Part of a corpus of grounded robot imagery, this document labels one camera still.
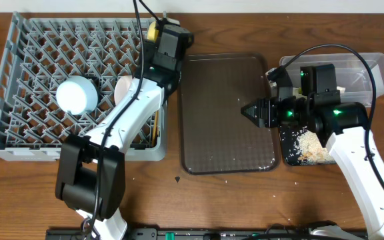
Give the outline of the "light blue bowl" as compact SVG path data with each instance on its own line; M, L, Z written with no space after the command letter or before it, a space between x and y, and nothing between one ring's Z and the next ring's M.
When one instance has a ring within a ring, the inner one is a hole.
M95 84L82 76L72 76L56 90L58 106L66 113L83 115L97 108L99 95Z

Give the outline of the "white pink bowl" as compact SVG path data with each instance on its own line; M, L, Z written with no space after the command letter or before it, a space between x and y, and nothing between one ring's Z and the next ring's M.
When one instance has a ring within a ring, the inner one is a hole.
M132 81L133 78L131 75L124 75L118 79L114 90L114 101L116 105L118 105L124 96L126 96Z

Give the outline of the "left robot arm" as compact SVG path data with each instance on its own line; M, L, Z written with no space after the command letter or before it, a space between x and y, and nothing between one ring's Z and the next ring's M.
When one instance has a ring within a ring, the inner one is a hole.
M120 103L84 136L62 144L56 198L83 217L70 239L122 239L119 210L125 193L125 155L146 120L176 91L185 52L194 35L175 19L161 18L141 38L140 65Z

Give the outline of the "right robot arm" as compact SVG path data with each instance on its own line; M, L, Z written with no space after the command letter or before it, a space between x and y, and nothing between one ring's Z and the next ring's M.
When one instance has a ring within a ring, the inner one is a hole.
M241 114L258 127L304 127L316 134L346 178L368 238L384 239L384 162L365 106L341 102L332 64L300 68L301 98L294 96L284 67L267 77L276 83L277 96L249 103Z

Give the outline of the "yellow plate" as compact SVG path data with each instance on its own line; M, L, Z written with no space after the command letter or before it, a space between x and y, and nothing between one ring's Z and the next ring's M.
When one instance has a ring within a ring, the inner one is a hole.
M159 24L154 21L149 25L149 28L147 30L146 40L150 42L156 42L157 38L159 36L159 30L158 30Z

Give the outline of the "white napkin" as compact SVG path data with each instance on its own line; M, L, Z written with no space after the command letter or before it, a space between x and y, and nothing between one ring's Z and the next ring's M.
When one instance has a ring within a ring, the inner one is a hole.
M340 93L344 93L346 88L337 86L337 90L339 90ZM304 97L300 87L299 88L294 87L292 93L293 93L293 96L296 96L296 98ZM274 85L271 86L271 95L273 97L277 96L277 87Z

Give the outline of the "wooden chopstick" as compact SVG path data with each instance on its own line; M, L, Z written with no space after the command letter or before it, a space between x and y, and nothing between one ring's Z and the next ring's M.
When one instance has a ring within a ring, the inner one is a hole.
M152 132L152 138L151 138L151 146L156 146L156 139L157 139L157 128L158 128L158 119L159 119L159 111L155 112L154 117L154 124L153 124L153 132Z

